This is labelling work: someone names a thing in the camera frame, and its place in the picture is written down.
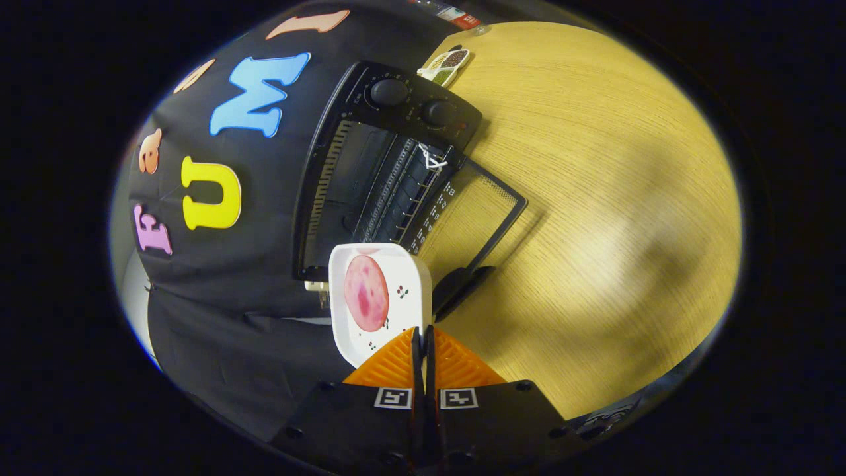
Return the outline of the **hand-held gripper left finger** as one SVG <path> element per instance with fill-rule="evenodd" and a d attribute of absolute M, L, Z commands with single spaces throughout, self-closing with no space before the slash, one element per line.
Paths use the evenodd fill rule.
<path fill-rule="evenodd" d="M 423 447 L 420 329 L 406 329 L 342 381 L 320 381 L 272 447 L 332 474 L 411 474 Z"/>

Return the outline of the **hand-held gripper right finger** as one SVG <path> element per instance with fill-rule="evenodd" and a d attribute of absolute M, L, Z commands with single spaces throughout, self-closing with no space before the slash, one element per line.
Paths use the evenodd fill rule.
<path fill-rule="evenodd" d="M 425 451 L 438 472 L 546 472 L 583 452 L 537 383 L 504 379 L 434 326 L 425 344 Z"/>

